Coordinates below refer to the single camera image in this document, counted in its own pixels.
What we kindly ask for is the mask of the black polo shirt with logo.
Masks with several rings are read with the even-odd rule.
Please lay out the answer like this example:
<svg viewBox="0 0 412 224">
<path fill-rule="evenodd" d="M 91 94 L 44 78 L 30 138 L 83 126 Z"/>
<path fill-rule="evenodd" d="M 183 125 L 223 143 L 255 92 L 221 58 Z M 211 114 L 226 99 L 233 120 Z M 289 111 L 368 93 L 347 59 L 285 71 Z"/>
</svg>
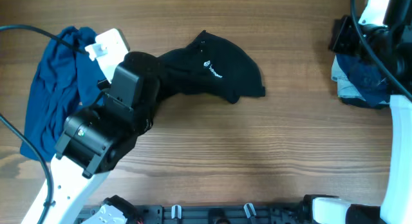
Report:
<svg viewBox="0 0 412 224">
<path fill-rule="evenodd" d="M 202 31 L 186 47 L 159 57 L 160 90 L 154 116 L 160 103 L 179 93 L 210 94 L 235 104 L 241 97 L 266 95 L 260 68 L 239 46 L 222 37 Z M 145 134 L 153 126 L 149 120 L 131 121 L 133 135 Z"/>
</svg>

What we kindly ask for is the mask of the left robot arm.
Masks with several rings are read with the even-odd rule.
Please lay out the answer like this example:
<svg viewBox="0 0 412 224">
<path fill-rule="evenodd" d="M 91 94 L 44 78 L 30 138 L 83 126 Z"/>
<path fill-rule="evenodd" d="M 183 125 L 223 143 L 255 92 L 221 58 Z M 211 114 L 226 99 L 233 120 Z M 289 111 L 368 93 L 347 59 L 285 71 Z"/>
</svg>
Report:
<svg viewBox="0 0 412 224">
<path fill-rule="evenodd" d="M 92 103 L 69 116 L 50 169 L 23 223 L 73 223 L 87 199 L 153 126 L 164 67 L 139 51 L 126 54 Z"/>
</svg>

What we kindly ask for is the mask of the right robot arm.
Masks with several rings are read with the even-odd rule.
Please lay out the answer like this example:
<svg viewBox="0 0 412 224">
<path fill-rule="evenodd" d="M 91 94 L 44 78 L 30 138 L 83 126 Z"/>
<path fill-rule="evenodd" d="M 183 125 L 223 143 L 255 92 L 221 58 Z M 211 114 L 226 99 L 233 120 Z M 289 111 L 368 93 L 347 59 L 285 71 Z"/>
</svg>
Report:
<svg viewBox="0 0 412 224">
<path fill-rule="evenodd" d="M 344 101 L 388 107 L 392 139 L 386 193 L 380 205 L 338 196 L 307 195 L 298 211 L 308 223 L 411 223 L 411 0 L 366 0 L 358 15 L 337 21 L 329 49 L 333 73 L 342 73 Z"/>
</svg>

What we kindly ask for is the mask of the black folded garment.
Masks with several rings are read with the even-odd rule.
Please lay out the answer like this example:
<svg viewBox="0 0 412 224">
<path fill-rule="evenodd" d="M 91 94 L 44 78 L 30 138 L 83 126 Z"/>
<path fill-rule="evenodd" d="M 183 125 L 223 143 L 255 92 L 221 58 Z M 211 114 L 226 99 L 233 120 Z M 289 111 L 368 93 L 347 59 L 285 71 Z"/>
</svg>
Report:
<svg viewBox="0 0 412 224">
<path fill-rule="evenodd" d="M 389 106 L 387 84 L 377 67 L 360 57 L 335 54 L 331 79 L 337 83 L 337 96 L 342 103 L 368 109 Z"/>
</svg>

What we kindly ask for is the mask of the blue crumpled shirt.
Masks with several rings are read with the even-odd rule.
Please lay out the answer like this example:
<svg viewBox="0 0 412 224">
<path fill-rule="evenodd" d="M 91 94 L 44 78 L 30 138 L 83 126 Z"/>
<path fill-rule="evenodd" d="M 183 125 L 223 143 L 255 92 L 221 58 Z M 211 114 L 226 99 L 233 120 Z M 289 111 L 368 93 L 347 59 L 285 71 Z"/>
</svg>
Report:
<svg viewBox="0 0 412 224">
<path fill-rule="evenodd" d="M 51 40 L 37 66 L 26 109 L 24 135 L 49 162 L 66 118 L 91 105 L 106 77 L 95 61 Z"/>
</svg>

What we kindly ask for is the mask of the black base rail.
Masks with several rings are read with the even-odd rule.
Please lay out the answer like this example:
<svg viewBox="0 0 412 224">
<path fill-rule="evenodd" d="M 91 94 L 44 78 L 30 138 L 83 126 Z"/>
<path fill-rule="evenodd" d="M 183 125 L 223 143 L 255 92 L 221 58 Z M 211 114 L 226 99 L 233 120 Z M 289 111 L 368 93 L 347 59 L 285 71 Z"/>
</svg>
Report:
<svg viewBox="0 0 412 224">
<path fill-rule="evenodd" d="M 313 223 L 309 204 L 182 206 L 135 205 L 119 196 L 106 198 L 101 205 L 85 207 L 75 223 Z"/>
</svg>

